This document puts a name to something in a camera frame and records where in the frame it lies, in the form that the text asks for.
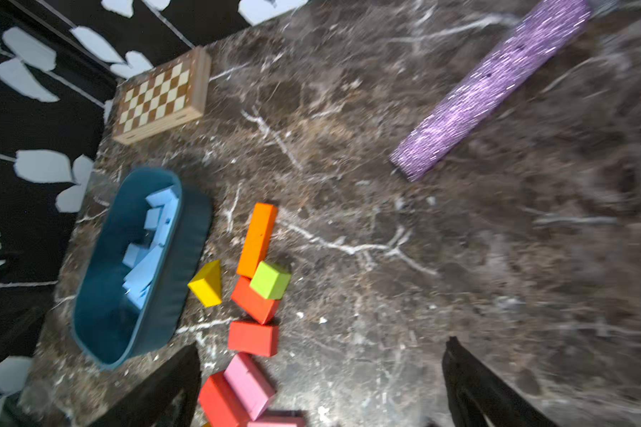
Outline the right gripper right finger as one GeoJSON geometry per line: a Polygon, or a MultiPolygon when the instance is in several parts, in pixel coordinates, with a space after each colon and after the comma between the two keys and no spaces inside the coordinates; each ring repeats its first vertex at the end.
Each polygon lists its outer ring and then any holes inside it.
{"type": "Polygon", "coordinates": [[[557,426],[489,370],[455,336],[446,343],[442,367],[450,414],[456,426],[557,426]]]}

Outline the dark teal plastic tray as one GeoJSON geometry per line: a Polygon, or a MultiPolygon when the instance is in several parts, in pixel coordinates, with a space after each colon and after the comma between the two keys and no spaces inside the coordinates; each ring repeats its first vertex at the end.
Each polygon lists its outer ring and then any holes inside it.
{"type": "Polygon", "coordinates": [[[168,343],[212,219],[210,197],[172,172],[139,168],[123,181],[73,314],[77,344],[101,368],[168,343]]]}

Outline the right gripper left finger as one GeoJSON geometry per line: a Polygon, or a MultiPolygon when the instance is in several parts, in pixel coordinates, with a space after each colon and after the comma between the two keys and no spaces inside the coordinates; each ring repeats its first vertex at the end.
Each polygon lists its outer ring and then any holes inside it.
{"type": "Polygon", "coordinates": [[[201,387],[197,345],[171,359],[92,422],[94,426],[189,426],[201,387]]]}

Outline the light blue block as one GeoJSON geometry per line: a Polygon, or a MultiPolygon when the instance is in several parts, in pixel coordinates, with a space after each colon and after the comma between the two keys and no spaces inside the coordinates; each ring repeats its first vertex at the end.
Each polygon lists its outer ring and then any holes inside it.
{"type": "Polygon", "coordinates": [[[138,311],[149,295],[150,285],[158,271],[160,258],[176,217],[179,197],[176,187],[155,191],[145,198],[148,210],[144,217],[144,236],[140,243],[131,243],[122,263],[130,268],[123,280],[128,302],[138,311]]]}

